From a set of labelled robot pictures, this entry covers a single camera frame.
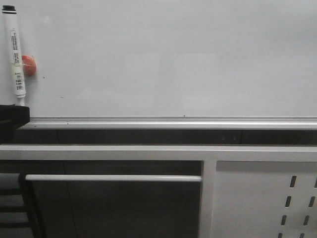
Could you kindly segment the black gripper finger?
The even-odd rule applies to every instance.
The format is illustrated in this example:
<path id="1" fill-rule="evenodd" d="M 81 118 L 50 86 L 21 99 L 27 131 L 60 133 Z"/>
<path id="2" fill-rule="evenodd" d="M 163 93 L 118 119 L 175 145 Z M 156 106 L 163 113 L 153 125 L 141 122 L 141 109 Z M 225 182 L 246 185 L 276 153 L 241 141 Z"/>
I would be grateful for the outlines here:
<path id="1" fill-rule="evenodd" d="M 14 132 L 30 121 L 30 108 L 17 105 L 0 106 L 0 143 L 9 142 Z"/>

